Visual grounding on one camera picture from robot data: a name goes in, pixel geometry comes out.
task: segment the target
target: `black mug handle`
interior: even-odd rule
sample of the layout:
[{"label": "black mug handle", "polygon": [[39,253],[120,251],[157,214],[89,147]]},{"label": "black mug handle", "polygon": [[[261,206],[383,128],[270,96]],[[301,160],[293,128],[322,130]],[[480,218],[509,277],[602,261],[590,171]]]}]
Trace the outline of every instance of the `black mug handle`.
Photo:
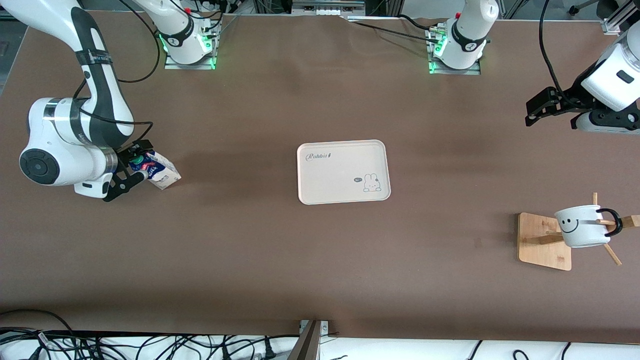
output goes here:
[{"label": "black mug handle", "polygon": [[618,215],[618,213],[615,210],[602,208],[602,209],[596,210],[596,212],[597,213],[604,213],[604,212],[610,213],[611,216],[613,217],[613,220],[616,222],[616,228],[613,229],[613,231],[611,231],[610,233],[604,234],[604,236],[606,238],[610,238],[611,236],[620,234],[620,231],[622,231],[622,219],[620,218],[620,215]]}]

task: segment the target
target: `smiley face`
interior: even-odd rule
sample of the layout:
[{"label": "smiley face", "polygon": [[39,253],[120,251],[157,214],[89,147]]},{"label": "smiley face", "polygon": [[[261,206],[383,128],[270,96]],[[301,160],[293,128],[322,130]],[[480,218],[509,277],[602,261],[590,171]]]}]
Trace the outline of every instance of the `smiley face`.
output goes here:
[{"label": "smiley face", "polygon": [[[574,232],[578,228],[578,225],[580,225],[580,220],[578,220],[578,219],[575,219],[575,220],[566,219],[566,220],[562,220],[561,223],[562,224],[558,224],[558,225],[560,225],[560,230],[562,230],[563,233],[568,234],[568,233]],[[575,226],[573,227],[573,229],[571,231],[565,231],[564,230],[563,226],[571,227],[573,224],[575,224]]]}]

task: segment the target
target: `white floor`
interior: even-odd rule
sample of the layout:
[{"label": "white floor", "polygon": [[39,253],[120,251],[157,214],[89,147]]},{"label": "white floor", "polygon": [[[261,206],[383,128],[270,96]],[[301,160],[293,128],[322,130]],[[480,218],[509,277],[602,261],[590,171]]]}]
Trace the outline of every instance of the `white floor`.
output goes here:
[{"label": "white floor", "polygon": [[[140,346],[146,338],[108,338],[103,342],[113,345],[134,345]],[[259,336],[238,336],[234,341],[240,339],[259,340]],[[200,343],[209,343],[209,337],[202,336],[196,338]],[[211,336],[214,344],[219,343],[222,336]],[[174,338],[168,338],[159,343],[146,346],[140,352],[138,360],[155,360],[158,355],[173,342]],[[281,338],[271,340],[273,350],[282,357],[290,351],[296,342],[296,338]],[[335,360],[345,357],[345,360],[465,360],[468,359],[477,344],[475,340],[391,340],[391,339],[354,339],[354,338],[323,338],[320,346],[320,360]],[[264,355],[264,343],[255,345],[254,360]],[[228,348],[229,353],[233,353],[244,343],[233,345]],[[474,360],[513,360],[512,353],[516,349],[524,351],[531,360],[560,360],[562,349],[566,343],[553,343],[541,341],[484,341],[478,348]],[[176,351],[173,360],[200,360],[206,359],[210,350],[189,344],[192,348],[182,347]],[[37,347],[35,340],[22,340],[0,346],[0,359],[20,360],[27,359]],[[54,344],[49,344],[50,348],[57,348]],[[111,352],[108,348],[106,352],[117,360],[135,360],[136,348],[118,347],[122,356]],[[51,352],[51,360],[68,359],[61,352]],[[160,359],[167,359],[168,352],[160,356]],[[252,348],[246,347],[238,353],[232,354],[232,360],[246,360],[251,357]],[[222,351],[217,351],[212,360],[221,360]],[[45,352],[40,354],[41,360],[49,360]],[[517,360],[525,360],[520,354]],[[637,360],[640,359],[640,346],[638,345],[609,345],[593,343],[574,343],[566,352],[565,360]]]}]

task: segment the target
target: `black strap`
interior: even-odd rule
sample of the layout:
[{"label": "black strap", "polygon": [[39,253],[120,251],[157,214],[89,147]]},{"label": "black strap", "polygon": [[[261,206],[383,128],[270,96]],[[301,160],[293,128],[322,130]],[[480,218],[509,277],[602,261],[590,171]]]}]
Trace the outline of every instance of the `black strap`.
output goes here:
[{"label": "black strap", "polygon": [[453,23],[453,26],[451,27],[451,34],[453,35],[453,39],[460,44],[460,47],[462,47],[462,51],[464,51],[465,53],[471,53],[472,51],[475,51],[478,46],[482,45],[482,43],[484,42],[484,40],[486,39],[486,36],[478,39],[478,40],[471,40],[469,38],[465,38],[459,31],[458,31],[458,21],[456,20],[456,22]]},{"label": "black strap", "polygon": [[160,35],[167,45],[172,47],[180,47],[182,46],[182,42],[191,36],[191,34],[193,33],[193,19],[190,16],[187,19],[189,19],[189,23],[187,24],[186,28],[184,28],[184,30],[179,33],[169,35],[160,31]]},{"label": "black strap", "polygon": [[87,49],[82,51],[76,51],[76,58],[80,65],[93,65],[93,64],[106,64],[113,63],[111,55],[98,49]]}]

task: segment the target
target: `table surface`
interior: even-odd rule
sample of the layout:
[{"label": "table surface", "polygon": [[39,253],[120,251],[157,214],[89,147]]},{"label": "table surface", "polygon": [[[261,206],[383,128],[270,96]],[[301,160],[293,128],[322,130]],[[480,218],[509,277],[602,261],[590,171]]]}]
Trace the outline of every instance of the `table surface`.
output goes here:
[{"label": "table surface", "polygon": [[[146,73],[142,24],[94,16],[118,75]],[[241,17],[216,70],[122,85],[183,178],[109,204],[20,172],[31,103],[82,80],[72,51],[29,29],[0,98],[0,307],[86,330],[276,334],[322,318],[353,337],[637,341],[640,233],[612,241],[623,266],[601,247],[574,250],[570,272],[516,257],[517,213],[552,216],[591,192],[640,211],[638,138],[572,131],[569,115],[524,126],[525,102],[551,85],[537,26],[497,22],[481,76],[441,76],[419,40],[338,17]],[[614,40],[597,22],[545,29],[565,86]],[[303,205],[298,146],[364,139],[387,147],[391,197]]]}]

